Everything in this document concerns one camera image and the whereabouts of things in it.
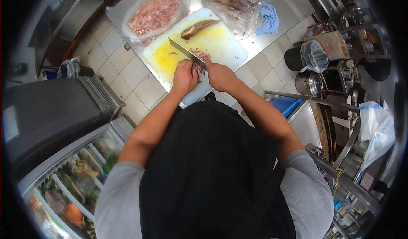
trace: gray shirt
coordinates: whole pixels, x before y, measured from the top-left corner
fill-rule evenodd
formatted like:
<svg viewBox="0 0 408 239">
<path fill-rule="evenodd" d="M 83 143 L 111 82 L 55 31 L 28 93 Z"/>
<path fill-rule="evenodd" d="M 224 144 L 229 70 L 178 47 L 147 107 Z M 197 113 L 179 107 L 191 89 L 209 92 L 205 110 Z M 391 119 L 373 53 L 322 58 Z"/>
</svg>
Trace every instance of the gray shirt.
<svg viewBox="0 0 408 239">
<path fill-rule="evenodd" d="M 285 175 L 280 189 L 292 215 L 297 239 L 321 239 L 329 229 L 333 196 L 313 159 L 294 150 L 283 162 Z M 98 239 L 141 239 L 139 185 L 144 168 L 131 161 L 114 166 L 95 210 Z"/>
</svg>

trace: glass door refrigerator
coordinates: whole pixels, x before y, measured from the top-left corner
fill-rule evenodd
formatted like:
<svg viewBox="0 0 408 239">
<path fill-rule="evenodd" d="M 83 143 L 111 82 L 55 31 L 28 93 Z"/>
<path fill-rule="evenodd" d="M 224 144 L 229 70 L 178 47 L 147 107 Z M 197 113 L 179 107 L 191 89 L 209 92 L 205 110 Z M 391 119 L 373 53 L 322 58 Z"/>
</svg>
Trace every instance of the glass door refrigerator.
<svg viewBox="0 0 408 239">
<path fill-rule="evenodd" d="M 46 238 L 96 239 L 95 206 L 133 127 L 120 117 L 81 137 L 18 184 Z"/>
</svg>

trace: white cutting board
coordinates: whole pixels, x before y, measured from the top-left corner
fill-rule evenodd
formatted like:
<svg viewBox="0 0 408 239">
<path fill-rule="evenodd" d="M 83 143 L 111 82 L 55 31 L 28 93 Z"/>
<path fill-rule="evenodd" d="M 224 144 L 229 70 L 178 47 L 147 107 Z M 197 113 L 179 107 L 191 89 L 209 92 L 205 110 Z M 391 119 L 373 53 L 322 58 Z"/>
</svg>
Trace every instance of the white cutting board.
<svg viewBox="0 0 408 239">
<path fill-rule="evenodd" d="M 241 43 L 235 39 L 224 22 L 218 22 L 217 24 L 204 28 L 188 41 L 181 38 L 181 32 L 184 29 L 197 22 L 208 19 L 219 20 L 210 9 L 201 8 L 164 32 L 143 51 L 143 58 L 169 89 L 171 89 L 173 83 L 173 75 L 177 63 L 180 60 L 187 59 L 187 57 L 170 44 L 168 37 L 187 49 L 192 48 L 195 50 L 198 48 L 205 53 L 209 53 L 213 63 L 226 65 L 234 72 L 238 69 L 238 66 L 248 58 L 247 51 Z M 197 86 L 186 95 L 181 101 L 183 104 L 188 106 L 211 90 L 212 87 L 208 83 L 207 72 L 205 72 L 204 79 L 201 78 L 200 80 L 203 80 L 203 82 L 197 84 Z"/>
</svg>

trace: knife blade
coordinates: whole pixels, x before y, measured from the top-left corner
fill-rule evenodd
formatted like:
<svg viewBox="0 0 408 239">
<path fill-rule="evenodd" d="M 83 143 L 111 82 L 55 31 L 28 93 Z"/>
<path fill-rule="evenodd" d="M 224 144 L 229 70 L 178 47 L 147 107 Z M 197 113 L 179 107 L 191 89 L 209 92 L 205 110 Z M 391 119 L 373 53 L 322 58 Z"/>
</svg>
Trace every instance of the knife blade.
<svg viewBox="0 0 408 239">
<path fill-rule="evenodd" d="M 205 66 L 204 61 L 202 61 L 199 57 L 197 57 L 194 53 L 189 51 L 188 49 L 184 48 L 180 43 L 177 43 L 175 40 L 169 37 L 169 42 L 173 47 L 179 50 L 181 53 L 186 55 L 191 61 L 201 66 L 204 70 L 207 71 L 207 67 Z"/>
</svg>

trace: orange vegetable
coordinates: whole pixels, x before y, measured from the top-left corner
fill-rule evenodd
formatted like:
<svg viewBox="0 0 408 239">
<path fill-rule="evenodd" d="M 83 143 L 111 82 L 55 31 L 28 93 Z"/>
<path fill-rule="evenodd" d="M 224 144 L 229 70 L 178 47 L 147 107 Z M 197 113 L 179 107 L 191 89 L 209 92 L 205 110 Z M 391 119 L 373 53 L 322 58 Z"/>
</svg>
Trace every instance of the orange vegetable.
<svg viewBox="0 0 408 239">
<path fill-rule="evenodd" d="M 65 218 L 78 226 L 82 224 L 82 213 L 73 203 L 67 204 L 65 208 Z"/>
</svg>

